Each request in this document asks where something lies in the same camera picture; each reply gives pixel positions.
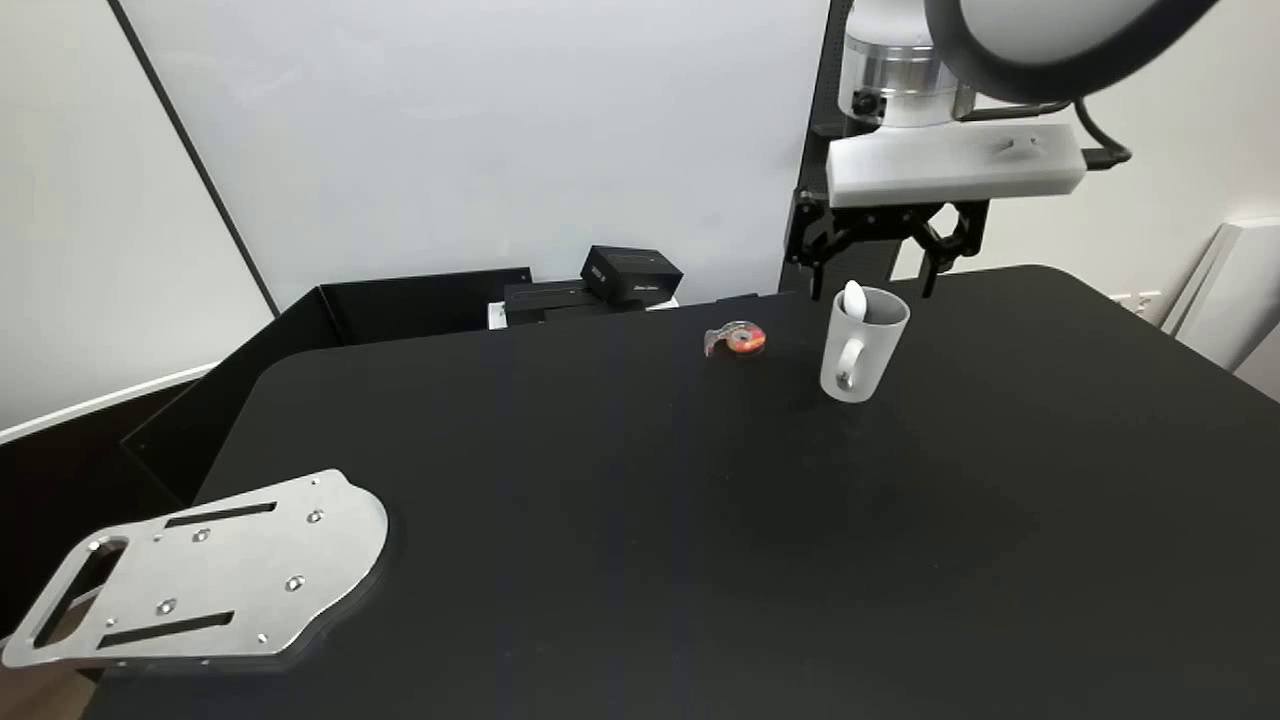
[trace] black table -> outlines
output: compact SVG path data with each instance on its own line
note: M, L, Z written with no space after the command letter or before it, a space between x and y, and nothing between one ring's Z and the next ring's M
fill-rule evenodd
M770 352L704 359L736 317ZM377 592L295 667L114 673L94 715L1280 715L1275 402L1039 266L949 281L867 407L818 386L824 317L276 363L204 497L346 468Z

